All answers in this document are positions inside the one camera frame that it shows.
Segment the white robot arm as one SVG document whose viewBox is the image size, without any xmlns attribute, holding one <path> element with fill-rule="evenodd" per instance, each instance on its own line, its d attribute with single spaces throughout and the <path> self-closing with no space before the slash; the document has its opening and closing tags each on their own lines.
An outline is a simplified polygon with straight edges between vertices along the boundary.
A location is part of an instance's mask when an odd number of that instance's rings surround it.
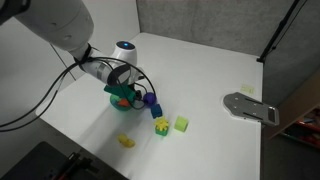
<svg viewBox="0 0 320 180">
<path fill-rule="evenodd" d="M 70 53 L 84 72 L 109 87 L 142 79 L 134 44 L 118 41 L 110 57 L 90 45 L 94 22 L 82 0 L 1 0 L 0 24 L 11 18 Z"/>
</svg>

